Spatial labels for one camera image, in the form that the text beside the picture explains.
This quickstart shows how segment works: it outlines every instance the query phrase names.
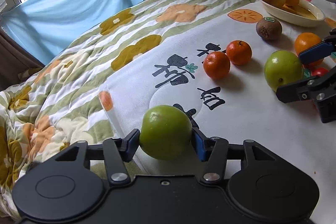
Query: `screw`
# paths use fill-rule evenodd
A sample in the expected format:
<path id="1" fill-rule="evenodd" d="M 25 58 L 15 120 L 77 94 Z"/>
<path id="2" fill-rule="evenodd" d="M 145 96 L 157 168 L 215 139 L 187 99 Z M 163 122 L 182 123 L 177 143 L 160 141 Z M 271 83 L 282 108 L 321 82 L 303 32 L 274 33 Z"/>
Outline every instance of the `screw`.
<path id="1" fill-rule="evenodd" d="M 316 100 L 320 101 L 324 98 L 325 94 L 324 93 L 320 93 L 316 96 Z"/>
<path id="2" fill-rule="evenodd" d="M 206 173 L 204 174 L 203 178 L 206 181 L 216 181 L 219 180 L 221 177 L 217 173 Z"/>
<path id="3" fill-rule="evenodd" d="M 163 180 L 163 181 L 161 181 L 161 185 L 165 185 L 165 186 L 167 186 L 167 185 L 169 185 L 170 184 L 170 182 L 168 181 L 168 180 Z"/>
<path id="4" fill-rule="evenodd" d="M 124 181 L 128 178 L 128 175 L 126 175 L 125 173 L 114 173 L 111 176 L 111 180 L 113 181 Z"/>

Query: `bed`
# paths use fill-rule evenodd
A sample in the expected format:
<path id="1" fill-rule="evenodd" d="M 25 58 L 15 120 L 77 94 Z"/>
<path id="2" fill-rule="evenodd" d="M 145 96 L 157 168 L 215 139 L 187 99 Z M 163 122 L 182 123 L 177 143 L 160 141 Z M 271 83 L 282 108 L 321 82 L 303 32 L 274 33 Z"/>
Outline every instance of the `bed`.
<path id="1" fill-rule="evenodd" d="M 314 0 L 315 3 L 326 17 L 335 18 L 334 4 L 324 1 L 323 5 L 323 0 Z M 330 23 L 335 21 L 329 18 L 316 28 L 281 21 L 280 38 L 265 42 L 257 34 L 256 25 L 261 18 L 270 16 L 262 2 L 256 1 L 168 37 L 151 54 L 139 56 L 106 79 L 100 88 L 110 101 L 102 100 L 103 107 L 115 134 L 121 137 L 133 128 L 142 128 L 143 115 L 149 108 L 170 105 L 182 110 L 193 127 L 207 137 L 225 138 L 233 144 L 256 141 L 315 180 L 319 201 L 311 220 L 316 224 L 336 223 L 336 121 L 322 123 L 311 100 L 282 103 L 264 76 L 264 65 L 272 53 L 293 52 L 294 41 L 303 32 L 326 37 L 333 28 Z M 223 51 L 236 40 L 250 45 L 251 61 L 241 66 L 231 64 L 226 77 L 210 79 L 203 69 L 205 56 L 212 51 Z M 333 53 L 331 58 L 324 58 L 321 66 L 330 70 L 335 67 L 334 60 Z M 309 76 L 310 70 L 305 69 L 305 77 Z M 175 160 L 156 160 L 141 148 L 133 159 L 152 175 L 203 174 L 204 170 L 191 146 Z M 239 160 L 228 160 L 225 178 L 239 170 Z M 285 181 L 297 179 L 288 173 L 283 174 Z M 307 199 L 312 196 L 309 189 L 305 194 Z M 289 201 L 283 207 L 278 204 L 278 208 L 286 211 L 290 204 Z"/>
<path id="2" fill-rule="evenodd" d="M 43 70 L 0 92 L 1 216 L 19 218 L 11 191 L 33 161 L 78 140 L 97 144 L 114 136 L 100 103 L 108 77 L 169 37 L 254 1 L 145 0 L 92 27 Z M 99 174 L 101 164 L 91 169 Z"/>

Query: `kiwi sticker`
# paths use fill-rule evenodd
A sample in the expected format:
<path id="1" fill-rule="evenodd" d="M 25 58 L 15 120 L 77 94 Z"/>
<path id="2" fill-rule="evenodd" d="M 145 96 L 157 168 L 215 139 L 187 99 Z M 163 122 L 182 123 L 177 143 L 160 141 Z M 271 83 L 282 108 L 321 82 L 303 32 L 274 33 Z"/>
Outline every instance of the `kiwi sticker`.
<path id="1" fill-rule="evenodd" d="M 270 22 L 275 22 L 273 17 L 265 17 L 265 20 L 270 21 Z"/>
<path id="2" fill-rule="evenodd" d="M 203 104 L 206 105 L 210 110 L 214 110 L 216 107 L 225 104 L 223 99 L 220 99 L 217 95 L 213 93 L 219 93 L 221 91 L 221 87 L 217 86 L 215 88 L 209 90 L 202 90 L 197 88 L 200 91 L 203 91 L 201 94 L 201 99 L 203 100 Z"/>
<path id="3" fill-rule="evenodd" d="M 198 124 L 196 123 L 196 121 L 193 119 L 193 115 L 196 114 L 196 109 L 195 108 L 189 109 L 187 112 L 185 112 L 183 107 L 179 104 L 173 104 L 173 107 L 176 107 L 179 110 L 181 110 L 182 112 L 184 112 L 184 114 L 188 116 L 189 120 L 191 121 L 191 125 L 193 127 L 197 127 L 198 129 L 200 128 L 198 126 Z"/>

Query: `orange flower print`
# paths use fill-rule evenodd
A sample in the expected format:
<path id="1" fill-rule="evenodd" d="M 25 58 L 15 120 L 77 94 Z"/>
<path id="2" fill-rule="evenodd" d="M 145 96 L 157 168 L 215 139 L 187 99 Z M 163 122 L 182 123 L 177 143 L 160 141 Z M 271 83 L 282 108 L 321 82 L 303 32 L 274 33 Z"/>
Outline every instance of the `orange flower print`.
<path id="1" fill-rule="evenodd" d="M 23 133 L 30 143 L 29 161 L 33 161 L 36 154 L 42 153 L 45 147 L 50 143 L 50 139 L 54 136 L 55 128 L 50 126 L 49 116 L 42 116 L 34 127 L 31 123 L 23 125 Z"/>
<path id="2" fill-rule="evenodd" d="M 43 78 L 43 76 L 50 73 L 51 70 L 57 67 L 57 65 L 60 63 L 61 63 L 61 60 L 59 59 L 54 60 L 46 69 L 42 70 L 42 72 L 38 74 L 38 76 L 34 80 L 34 83 L 38 83 Z"/>
<path id="3" fill-rule="evenodd" d="M 176 4 L 167 8 L 162 15 L 156 18 L 156 21 L 173 20 L 174 22 L 190 22 L 200 12 L 204 11 L 205 8 L 206 6 L 204 5 Z"/>

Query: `white bedsheet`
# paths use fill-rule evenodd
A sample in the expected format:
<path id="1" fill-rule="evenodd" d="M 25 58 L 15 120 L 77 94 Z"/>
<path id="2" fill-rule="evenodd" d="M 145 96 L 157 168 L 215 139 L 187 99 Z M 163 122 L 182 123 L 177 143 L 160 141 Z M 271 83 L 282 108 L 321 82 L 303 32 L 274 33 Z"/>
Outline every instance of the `white bedsheet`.
<path id="1" fill-rule="evenodd" d="M 260 2 L 243 8 L 269 16 Z M 151 50 L 151 55 L 140 56 L 106 81 L 107 85 L 102 89 L 110 92 L 114 104 L 107 114 L 120 136 L 125 136 L 133 128 L 141 128 L 143 114 L 150 107 L 179 104 L 184 111 L 194 108 L 193 119 L 206 136 L 220 136 L 238 144 L 253 139 L 310 175 L 320 189 L 320 199 L 311 219 L 317 224 L 336 223 L 336 122 L 321 123 L 310 101 L 281 103 L 263 74 L 268 56 L 278 49 L 292 51 L 298 34 L 310 31 L 325 37 L 330 28 L 326 24 L 305 29 L 281 23 L 283 37 L 278 42 L 264 42 L 256 33 L 256 24 L 238 22 L 227 15 L 170 37 Z M 206 55 L 197 56 L 200 53 L 197 49 L 205 49 L 211 42 L 224 50 L 229 42 L 237 39 L 249 43 L 253 51 L 252 61 L 241 67 L 231 65 L 226 78 L 213 82 L 203 70 L 202 61 Z M 165 73 L 154 77 L 152 74 L 159 70 L 154 65 L 166 65 L 173 54 L 188 57 L 188 64 L 198 66 L 191 73 L 195 79 L 185 73 L 188 83 L 171 85 L 167 82 L 156 88 L 167 78 Z M 325 67 L 334 65 L 330 57 L 325 58 Z M 198 88 L 209 90 L 218 86 L 220 92 L 215 94 L 225 103 L 210 110 L 201 99 L 202 92 Z M 192 149 L 177 160 L 166 162 L 149 157 L 139 148 L 136 161 L 151 174 L 198 173 L 203 165 Z M 226 177 L 239 169 L 239 161 L 229 161 Z"/>

